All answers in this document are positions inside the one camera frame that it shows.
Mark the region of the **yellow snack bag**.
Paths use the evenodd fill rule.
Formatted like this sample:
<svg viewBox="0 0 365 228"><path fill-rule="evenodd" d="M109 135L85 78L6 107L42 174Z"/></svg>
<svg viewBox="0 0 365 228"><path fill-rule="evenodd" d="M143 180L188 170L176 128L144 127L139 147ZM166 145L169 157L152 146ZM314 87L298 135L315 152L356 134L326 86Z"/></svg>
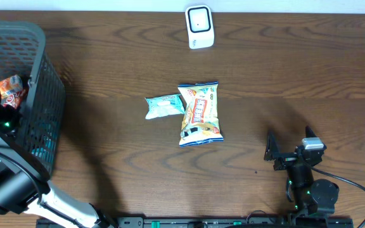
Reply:
<svg viewBox="0 0 365 228"><path fill-rule="evenodd" d="M186 102L180 147L223 142L218 118L218 82L181 84L179 92Z"/></svg>

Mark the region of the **light teal wet wipes pack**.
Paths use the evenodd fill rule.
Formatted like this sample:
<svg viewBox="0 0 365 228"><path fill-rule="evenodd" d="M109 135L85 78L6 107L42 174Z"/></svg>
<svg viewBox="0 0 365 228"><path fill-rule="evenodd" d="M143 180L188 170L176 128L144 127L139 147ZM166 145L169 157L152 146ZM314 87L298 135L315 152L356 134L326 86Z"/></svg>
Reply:
<svg viewBox="0 0 365 228"><path fill-rule="evenodd" d="M145 100L148 104L148 112L145 116L147 120L169 115L182 115L185 112L179 94L145 98Z"/></svg>

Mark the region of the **red-brown chocolate bar wrapper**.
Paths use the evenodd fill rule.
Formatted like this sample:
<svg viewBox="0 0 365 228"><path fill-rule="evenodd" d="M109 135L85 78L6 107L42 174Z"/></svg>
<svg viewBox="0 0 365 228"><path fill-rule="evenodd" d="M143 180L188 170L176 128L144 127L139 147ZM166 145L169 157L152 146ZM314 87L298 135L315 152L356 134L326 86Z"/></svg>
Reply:
<svg viewBox="0 0 365 228"><path fill-rule="evenodd" d="M11 106L14 109L19 109L21 103L25 100L28 94L28 89L24 89L20 92L10 94L6 99L3 100L3 106Z"/></svg>

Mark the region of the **small orange snack pack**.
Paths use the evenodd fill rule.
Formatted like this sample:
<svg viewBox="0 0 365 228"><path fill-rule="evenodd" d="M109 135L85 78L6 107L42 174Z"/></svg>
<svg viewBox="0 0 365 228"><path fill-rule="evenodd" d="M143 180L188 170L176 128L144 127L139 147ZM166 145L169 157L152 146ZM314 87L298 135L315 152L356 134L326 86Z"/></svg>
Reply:
<svg viewBox="0 0 365 228"><path fill-rule="evenodd" d="M11 76L0 81L0 93L2 98L6 98L16 92L23 90L23 82L19 75Z"/></svg>

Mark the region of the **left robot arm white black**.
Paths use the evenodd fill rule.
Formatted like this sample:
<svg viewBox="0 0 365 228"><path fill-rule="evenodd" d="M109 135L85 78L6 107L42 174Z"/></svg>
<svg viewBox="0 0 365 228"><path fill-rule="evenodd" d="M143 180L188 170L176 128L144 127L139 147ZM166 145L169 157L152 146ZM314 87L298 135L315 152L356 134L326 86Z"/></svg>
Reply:
<svg viewBox="0 0 365 228"><path fill-rule="evenodd" d="M100 209L69 196L50 181L45 166L11 136L22 116L2 100L0 91L0 215L33 214L62 227L118 227Z"/></svg>

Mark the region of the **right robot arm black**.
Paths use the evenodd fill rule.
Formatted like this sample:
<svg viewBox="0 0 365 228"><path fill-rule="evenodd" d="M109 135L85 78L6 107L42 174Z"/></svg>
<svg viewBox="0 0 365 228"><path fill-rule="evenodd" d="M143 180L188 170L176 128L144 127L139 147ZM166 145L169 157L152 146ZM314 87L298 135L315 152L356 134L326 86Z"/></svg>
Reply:
<svg viewBox="0 0 365 228"><path fill-rule="evenodd" d="M275 171L288 174L286 197L294 202L300 216L331 215L335 212L339 187L327 179L315 179L312 169L322 162L326 145L310 127L305 128L305 137L291 153L282 153L270 130L267 133L265 161L273 161Z"/></svg>

